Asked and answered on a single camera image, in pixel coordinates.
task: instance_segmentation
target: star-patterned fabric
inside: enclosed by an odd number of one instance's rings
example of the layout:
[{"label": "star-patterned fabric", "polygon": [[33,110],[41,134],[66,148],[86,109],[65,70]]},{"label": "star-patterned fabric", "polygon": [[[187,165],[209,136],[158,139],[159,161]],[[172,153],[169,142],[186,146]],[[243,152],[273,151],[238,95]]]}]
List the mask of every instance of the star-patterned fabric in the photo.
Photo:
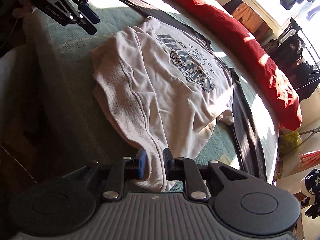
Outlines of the star-patterned fabric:
[{"label": "star-patterned fabric", "polygon": [[311,204],[311,207],[305,212],[306,216],[312,219],[320,216],[320,169],[313,169],[301,181],[301,191],[307,195],[301,201],[301,207]]}]

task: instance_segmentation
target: red pillow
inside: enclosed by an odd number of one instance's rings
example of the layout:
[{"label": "red pillow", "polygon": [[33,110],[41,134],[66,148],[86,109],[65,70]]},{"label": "red pillow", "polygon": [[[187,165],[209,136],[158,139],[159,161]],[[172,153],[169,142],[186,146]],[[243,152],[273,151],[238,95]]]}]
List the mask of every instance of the red pillow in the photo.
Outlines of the red pillow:
[{"label": "red pillow", "polygon": [[215,0],[173,0],[202,22],[239,58],[256,80],[280,124],[296,130],[301,125],[298,94],[288,78],[249,31]]}]

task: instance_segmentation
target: cable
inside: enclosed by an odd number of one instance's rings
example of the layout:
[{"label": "cable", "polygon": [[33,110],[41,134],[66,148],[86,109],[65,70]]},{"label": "cable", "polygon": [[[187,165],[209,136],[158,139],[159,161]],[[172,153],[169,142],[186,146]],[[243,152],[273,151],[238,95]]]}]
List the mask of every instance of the cable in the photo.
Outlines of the cable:
[{"label": "cable", "polygon": [[10,38],[11,34],[13,33],[14,28],[15,28],[16,25],[17,25],[18,20],[19,20],[19,19],[17,18],[17,19],[16,19],[16,22],[14,23],[14,25],[13,25],[13,27],[12,27],[12,30],[11,30],[9,36],[7,37],[7,39],[5,40],[5,42],[1,45],[0,49],[2,49],[2,48],[4,47],[4,45],[7,43],[8,39]]},{"label": "cable", "polygon": [[3,150],[7,155],[9,155],[28,175],[29,177],[33,180],[35,184],[37,184],[36,180],[32,177],[32,175],[26,170],[25,167],[22,166],[20,162],[18,162],[17,159],[15,159],[6,149],[4,149],[2,146],[0,146],[0,149]]}]

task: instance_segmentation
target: bed sheet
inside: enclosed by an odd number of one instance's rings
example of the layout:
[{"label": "bed sheet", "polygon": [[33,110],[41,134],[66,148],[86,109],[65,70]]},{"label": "bed sheet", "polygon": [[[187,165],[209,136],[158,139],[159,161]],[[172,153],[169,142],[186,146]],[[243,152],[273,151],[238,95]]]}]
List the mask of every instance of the bed sheet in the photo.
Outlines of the bed sheet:
[{"label": "bed sheet", "polygon": [[[268,181],[271,181],[279,123],[255,82],[235,56],[182,8],[167,0],[145,1],[208,37],[216,56],[236,69],[252,110],[265,154]],[[83,165],[93,159],[114,163],[123,156],[134,156],[137,152],[111,127],[92,94],[95,81],[92,78],[89,51],[122,28],[139,25],[144,19],[119,0],[89,2],[101,19],[95,35],[88,35],[78,25],[62,27],[40,10],[24,18],[27,41],[30,46],[35,46],[42,70],[46,114],[59,136],[59,143],[72,156],[76,165]],[[222,122],[215,127],[196,162],[206,164],[212,159],[239,168],[233,142]],[[172,190],[181,189],[181,183],[177,183]]]}]

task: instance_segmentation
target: metal screw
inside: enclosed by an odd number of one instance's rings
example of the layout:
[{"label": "metal screw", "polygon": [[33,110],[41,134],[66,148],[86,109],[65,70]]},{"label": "metal screw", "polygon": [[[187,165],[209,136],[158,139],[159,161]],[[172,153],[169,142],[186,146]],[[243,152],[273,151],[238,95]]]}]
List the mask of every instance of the metal screw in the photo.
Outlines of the metal screw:
[{"label": "metal screw", "polygon": [[113,199],[119,197],[119,194],[115,191],[106,191],[103,193],[103,196],[108,199]]},{"label": "metal screw", "polygon": [[202,191],[195,191],[191,193],[191,197],[194,199],[204,199],[207,197],[207,194]]}]

